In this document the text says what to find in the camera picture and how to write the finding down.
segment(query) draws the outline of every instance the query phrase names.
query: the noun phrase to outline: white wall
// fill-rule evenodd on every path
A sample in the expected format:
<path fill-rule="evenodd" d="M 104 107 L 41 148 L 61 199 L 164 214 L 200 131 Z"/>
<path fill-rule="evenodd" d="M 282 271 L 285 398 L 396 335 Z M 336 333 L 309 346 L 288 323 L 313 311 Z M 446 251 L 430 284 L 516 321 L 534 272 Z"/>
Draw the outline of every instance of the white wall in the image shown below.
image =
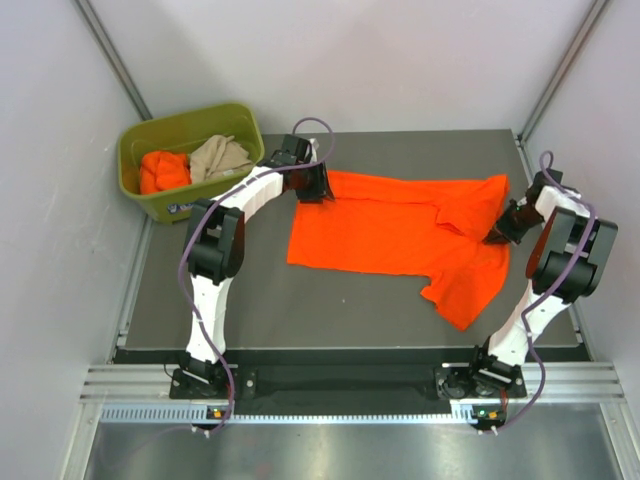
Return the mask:
<path fill-rule="evenodd" d="M 263 132 L 519 131 L 590 0 L 94 0 L 155 115 L 241 100 Z"/>
<path fill-rule="evenodd" d="M 592 347 L 615 362 L 640 424 L 640 2 L 615 0 L 530 141 L 620 230 L 582 302 Z"/>
<path fill-rule="evenodd" d="M 5 2 L 0 25 L 0 476 L 43 480 L 113 338 L 142 219 L 114 143 L 138 119 L 70 1 Z"/>

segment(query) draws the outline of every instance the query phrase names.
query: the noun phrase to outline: beige towel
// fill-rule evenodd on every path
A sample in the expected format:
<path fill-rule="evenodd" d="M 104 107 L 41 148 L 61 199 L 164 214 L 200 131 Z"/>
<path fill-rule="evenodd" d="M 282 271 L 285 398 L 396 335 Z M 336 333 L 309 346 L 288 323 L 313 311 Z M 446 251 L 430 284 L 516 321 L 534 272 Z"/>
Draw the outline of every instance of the beige towel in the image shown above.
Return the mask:
<path fill-rule="evenodd" d="M 214 135 L 191 154 L 191 183 L 213 180 L 253 168 L 249 153 L 233 136 Z"/>

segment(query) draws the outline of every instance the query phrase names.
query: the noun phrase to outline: crumpled orange fabric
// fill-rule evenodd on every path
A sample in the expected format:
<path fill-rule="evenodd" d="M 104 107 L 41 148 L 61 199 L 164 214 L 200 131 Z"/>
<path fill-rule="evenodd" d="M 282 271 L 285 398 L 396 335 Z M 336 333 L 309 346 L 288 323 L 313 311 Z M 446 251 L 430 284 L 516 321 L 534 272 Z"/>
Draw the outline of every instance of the crumpled orange fabric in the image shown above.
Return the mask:
<path fill-rule="evenodd" d="M 506 175 L 403 181 L 332 171 L 329 182 L 335 202 L 298 203 L 288 263 L 429 277 L 422 296 L 460 330 L 502 288 L 509 248 L 482 240 L 502 213 Z"/>
<path fill-rule="evenodd" d="M 142 157 L 140 165 L 140 193 L 163 192 L 191 184 L 189 160 L 186 153 L 158 150 Z"/>

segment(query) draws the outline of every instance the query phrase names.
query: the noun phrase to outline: green bin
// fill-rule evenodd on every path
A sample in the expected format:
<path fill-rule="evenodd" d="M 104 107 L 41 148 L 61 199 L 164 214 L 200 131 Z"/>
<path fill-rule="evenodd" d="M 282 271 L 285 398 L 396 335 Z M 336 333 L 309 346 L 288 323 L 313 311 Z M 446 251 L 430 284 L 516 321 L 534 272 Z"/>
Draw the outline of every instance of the green bin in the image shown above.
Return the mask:
<path fill-rule="evenodd" d="M 140 163 L 154 150 L 191 153 L 213 135 L 233 135 L 258 162 L 264 156 L 264 144 L 258 124 L 249 108 L 227 103 L 142 122 L 124 132 L 118 142 L 118 176 L 120 189 L 160 223 L 171 224 L 191 215 L 191 205 L 198 198 L 211 198 L 229 190 L 248 172 L 189 185 L 182 188 L 140 194 Z"/>

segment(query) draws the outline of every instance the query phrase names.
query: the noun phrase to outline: label on bin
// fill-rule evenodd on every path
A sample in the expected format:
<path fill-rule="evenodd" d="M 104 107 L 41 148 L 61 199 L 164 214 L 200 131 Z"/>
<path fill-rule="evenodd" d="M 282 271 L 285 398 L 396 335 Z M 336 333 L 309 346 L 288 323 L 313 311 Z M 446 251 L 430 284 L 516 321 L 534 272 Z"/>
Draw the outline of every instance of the label on bin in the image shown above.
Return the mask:
<path fill-rule="evenodd" d="M 172 203 L 167 206 L 167 211 L 171 215 L 175 215 L 176 213 L 188 212 L 193 207 L 193 203 L 183 203 L 180 205 L 179 203 Z"/>

